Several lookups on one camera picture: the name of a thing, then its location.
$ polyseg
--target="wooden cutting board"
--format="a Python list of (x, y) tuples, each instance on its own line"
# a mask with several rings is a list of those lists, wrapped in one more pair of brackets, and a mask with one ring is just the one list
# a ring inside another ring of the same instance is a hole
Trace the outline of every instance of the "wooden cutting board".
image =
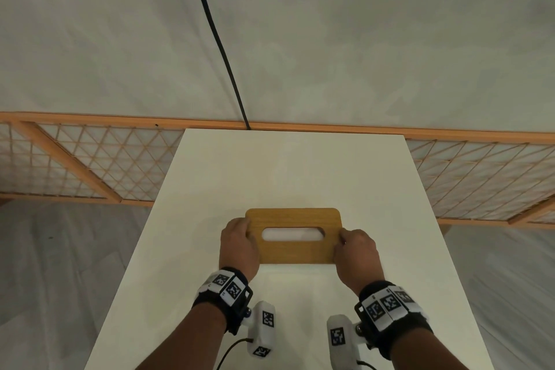
[[(333, 263), (334, 246), (339, 241), (341, 216), (335, 208), (249, 209), (248, 233), (258, 243), (260, 263)], [(316, 227), (323, 232), (318, 241), (267, 241), (265, 228)]]

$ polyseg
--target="hand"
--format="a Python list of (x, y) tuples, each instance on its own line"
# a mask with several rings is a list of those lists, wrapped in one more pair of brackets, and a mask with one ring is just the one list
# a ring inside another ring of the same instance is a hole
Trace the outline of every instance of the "hand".
[(376, 243), (363, 230), (339, 232), (340, 241), (334, 249), (337, 276), (358, 296), (374, 281), (383, 281), (384, 270)]
[(249, 282), (260, 267), (258, 246), (252, 234), (247, 236), (248, 218), (233, 218), (221, 230), (220, 269), (224, 266), (240, 270)]

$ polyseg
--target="black cable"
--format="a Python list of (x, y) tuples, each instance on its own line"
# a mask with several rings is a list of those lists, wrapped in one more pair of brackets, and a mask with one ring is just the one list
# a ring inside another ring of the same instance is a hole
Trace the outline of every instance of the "black cable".
[(216, 367), (216, 370), (220, 370), (221, 364), (224, 362), (225, 358), (227, 357), (227, 355), (229, 354), (229, 352), (232, 350), (232, 348), (233, 348), (234, 346), (236, 346), (239, 342), (244, 342), (244, 341), (246, 341), (246, 342), (252, 342), (253, 339), (252, 339), (252, 338), (243, 338), (243, 339), (240, 339), (240, 340), (238, 340), (238, 341), (235, 341), (235, 342), (232, 344), (232, 346), (229, 347), (229, 348), (227, 349), (227, 351), (225, 352), (224, 356), (221, 358), (220, 364), (218, 364), (218, 366)]
[(371, 365), (371, 364), (368, 364), (366, 361), (357, 360), (356, 363), (357, 363), (359, 366), (367, 366), (367, 367), (372, 368), (373, 370), (377, 370), (376, 367), (374, 367), (374, 366)]
[(225, 67), (227, 69), (227, 73), (229, 74), (229, 79), (232, 80), (233, 90), (235, 91), (235, 97), (237, 98), (237, 102), (239, 103), (239, 108), (241, 109), (241, 114), (243, 115), (243, 120), (246, 124), (246, 129), (250, 130), (249, 121), (246, 119), (245, 109), (243, 108), (243, 103), (241, 101), (241, 96), (239, 95), (239, 90), (237, 89), (237, 84), (235, 83), (235, 78), (233, 77), (232, 67), (229, 65), (229, 61), (227, 60), (227, 55), (225, 54), (224, 46), (221, 43), (220, 36), (218, 35), (218, 30), (216, 30), (216, 26), (214, 25), (214, 21), (212, 20), (212, 14), (210, 13), (210, 8), (208, 7), (207, 0), (200, 0), (203, 4), (204, 13), (206, 14), (206, 19), (208, 19), (208, 24), (210, 24), (210, 29), (212, 30), (212, 34), (214, 34), (214, 39), (216, 40), (216, 44), (218, 44), (218, 48), (220, 49), (221, 57), (224, 59)]

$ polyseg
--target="wooden frame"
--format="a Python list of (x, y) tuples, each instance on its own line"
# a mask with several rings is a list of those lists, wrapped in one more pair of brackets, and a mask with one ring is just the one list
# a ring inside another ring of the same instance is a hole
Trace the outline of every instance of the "wooden frame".
[[(56, 161), (85, 182), (99, 195), (106, 198), (81, 198), (64, 196), (39, 196), (0, 193), (0, 199), (26, 198), (50, 201), (88, 202), (97, 204), (124, 204), (152, 206), (151, 201), (133, 201), (122, 199), (115, 191), (105, 184), (98, 176), (87, 169), (78, 159), (62, 148), (47, 135), (38, 123), (59, 123), (64, 125), (89, 125), (113, 127), (144, 127), (164, 129), (231, 129), (244, 130), (245, 124), (236, 120), (197, 120), (174, 119), (166, 117), (133, 117), (104, 116), (94, 114), (58, 114), (39, 112), (0, 112), (0, 121), (10, 122), (21, 134), (27, 136)], [(253, 130), (259, 131), (298, 131), (298, 132), (338, 132), (360, 134), (403, 135), (406, 139), (468, 141), (468, 142), (499, 142), (499, 143), (532, 143), (538, 145), (555, 145), (555, 133), (547, 132), (499, 132), (460, 129), (428, 129), (407, 127), (376, 127), (347, 125), (318, 125), (308, 123), (271, 123), (250, 122)], [(480, 225), (480, 226), (515, 226), (519, 228), (544, 228), (555, 230), (555, 224), (531, 223), (531, 221), (551, 210), (555, 210), (555, 195), (546, 199), (528, 211), (515, 215), (508, 221), (487, 221), (476, 219), (438, 219), (441, 225)]]

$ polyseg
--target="qr code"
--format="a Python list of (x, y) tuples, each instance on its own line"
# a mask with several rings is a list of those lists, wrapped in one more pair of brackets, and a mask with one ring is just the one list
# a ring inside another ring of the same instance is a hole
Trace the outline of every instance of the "qr code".
[(229, 279), (228, 276), (226, 275), (222, 275), (222, 274), (218, 274), (217, 277), (214, 278), (214, 280), (212, 281), (215, 284), (218, 284), (219, 286), (224, 286), (225, 283), (227, 282), (227, 280)]
[(378, 301), (375, 301), (374, 303), (366, 307), (366, 311), (374, 322), (385, 315), (385, 310)]
[(395, 310), (396, 308), (402, 307), (399, 300), (395, 298), (393, 294), (389, 294), (381, 299), (382, 304), (385, 306), (388, 312)]
[(270, 353), (270, 351), (272, 351), (270, 348), (258, 347), (254, 350), (253, 354), (264, 358)]
[(233, 299), (237, 299), (237, 297), (240, 295), (241, 293), (241, 289), (237, 286), (237, 284), (235, 282), (232, 281), (231, 284), (229, 284), (227, 286), (227, 288), (225, 289), (230, 296), (233, 297)]
[(331, 345), (336, 347), (338, 345), (345, 345), (345, 332), (343, 328), (336, 328), (330, 330)]
[(405, 303), (414, 303), (415, 301), (409, 296), (406, 291), (395, 291), (395, 294)]
[(274, 327), (274, 313), (265, 312), (262, 310), (262, 324)]

